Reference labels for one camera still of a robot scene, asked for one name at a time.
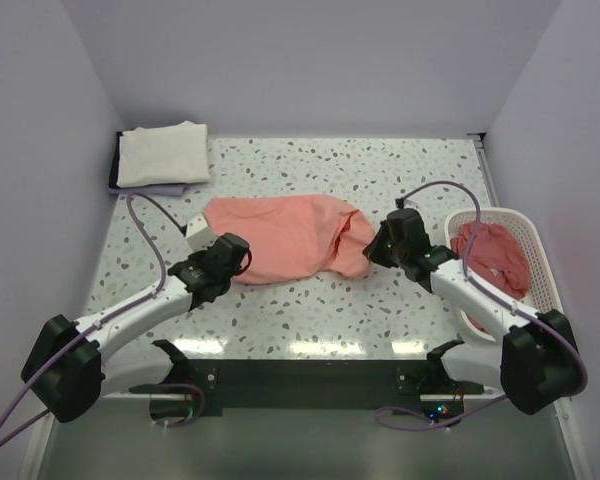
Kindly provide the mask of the salmon pink t-shirt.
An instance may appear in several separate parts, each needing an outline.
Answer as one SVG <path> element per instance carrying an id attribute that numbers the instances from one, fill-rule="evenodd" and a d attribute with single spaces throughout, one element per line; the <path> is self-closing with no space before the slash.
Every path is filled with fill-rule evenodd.
<path id="1" fill-rule="evenodd" d="M 363 278 L 370 261 L 363 250 L 375 237 L 364 213 L 329 195 L 214 198 L 204 209 L 213 231 L 250 245 L 252 260 L 237 281 L 286 283 L 329 271 Z"/>

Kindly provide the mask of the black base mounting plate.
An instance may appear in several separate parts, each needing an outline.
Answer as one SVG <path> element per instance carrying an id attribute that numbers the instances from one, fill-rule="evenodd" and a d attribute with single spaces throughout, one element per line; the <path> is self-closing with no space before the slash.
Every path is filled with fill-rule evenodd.
<path id="1" fill-rule="evenodd" d="M 180 359 L 166 378 L 142 393 L 183 397 L 174 407 L 153 403 L 155 418 L 191 412 L 220 416 L 225 409 L 376 410 L 394 406 L 430 421 L 464 412 L 464 395 L 480 387 L 458 384 L 425 360 L 203 360 Z"/>

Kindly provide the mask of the folded lavender t-shirt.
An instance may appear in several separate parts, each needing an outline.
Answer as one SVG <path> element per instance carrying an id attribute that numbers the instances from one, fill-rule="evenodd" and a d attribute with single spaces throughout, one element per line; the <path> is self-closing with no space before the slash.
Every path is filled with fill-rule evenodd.
<path id="1" fill-rule="evenodd" d="M 144 195 L 157 195 L 166 197 L 181 197 L 190 186 L 186 184 L 162 184 L 162 185 L 147 185 L 141 187 L 108 187 L 107 191 L 112 195 L 129 195 L 131 193 L 141 193 Z"/>

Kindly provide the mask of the folded cream t-shirt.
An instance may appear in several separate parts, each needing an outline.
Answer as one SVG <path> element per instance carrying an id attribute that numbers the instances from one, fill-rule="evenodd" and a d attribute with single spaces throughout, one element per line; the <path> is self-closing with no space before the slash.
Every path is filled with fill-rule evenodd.
<path id="1" fill-rule="evenodd" d="M 118 141 L 116 185 L 122 188 L 198 184 L 210 180 L 206 124 L 124 131 Z"/>

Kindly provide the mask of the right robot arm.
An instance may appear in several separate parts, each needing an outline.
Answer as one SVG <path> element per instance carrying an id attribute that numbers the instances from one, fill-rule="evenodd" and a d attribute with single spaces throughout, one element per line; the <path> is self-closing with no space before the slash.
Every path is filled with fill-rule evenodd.
<path id="1" fill-rule="evenodd" d="M 430 351 L 425 379 L 432 390 L 446 393 L 465 381 L 495 387 L 532 415 L 585 389 L 588 373 L 568 318 L 516 301 L 472 273 L 449 248 L 432 245 L 416 210 L 389 213 L 364 254 L 375 265 L 401 269 L 493 337 L 489 345 L 452 340 Z"/>

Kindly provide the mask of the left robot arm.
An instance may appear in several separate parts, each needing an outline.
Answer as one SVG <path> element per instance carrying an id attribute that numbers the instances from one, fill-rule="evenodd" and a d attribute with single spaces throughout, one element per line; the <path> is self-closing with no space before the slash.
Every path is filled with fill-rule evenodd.
<path id="1" fill-rule="evenodd" d="M 53 317 L 34 343 L 22 380 L 61 423 L 115 391 L 150 383 L 165 392 L 180 390 L 187 368 L 178 356 L 124 362 L 117 352 L 159 324 L 214 302 L 251 260 L 248 242 L 226 233 L 124 302 L 74 321 Z"/>

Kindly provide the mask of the white plastic laundry basket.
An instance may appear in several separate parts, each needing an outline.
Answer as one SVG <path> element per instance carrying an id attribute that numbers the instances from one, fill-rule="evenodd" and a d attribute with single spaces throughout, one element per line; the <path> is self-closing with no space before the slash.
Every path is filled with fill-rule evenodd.
<path id="1" fill-rule="evenodd" d="M 475 220 L 475 211 L 471 208 L 456 210 L 449 214 L 444 223 L 446 243 L 456 237 L 462 225 Z M 529 262 L 531 270 L 531 288 L 520 300 L 529 307 L 545 313 L 552 309 L 564 311 L 553 273 L 533 222 L 525 215 L 507 208 L 488 207 L 481 211 L 481 222 L 498 224 L 505 227 L 520 244 L 522 252 Z M 462 331 L 468 337 L 482 342 L 495 342 L 488 332 L 481 330 L 461 310 L 454 307 Z"/>

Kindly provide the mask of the dark pink t-shirt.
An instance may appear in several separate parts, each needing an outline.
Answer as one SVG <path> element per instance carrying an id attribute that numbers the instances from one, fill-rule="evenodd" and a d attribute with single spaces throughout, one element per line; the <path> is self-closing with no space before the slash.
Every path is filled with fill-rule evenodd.
<path id="1" fill-rule="evenodd" d="M 532 285 L 531 268 L 516 238 L 499 224 L 480 223 L 469 253 L 469 268 L 516 300 Z"/>

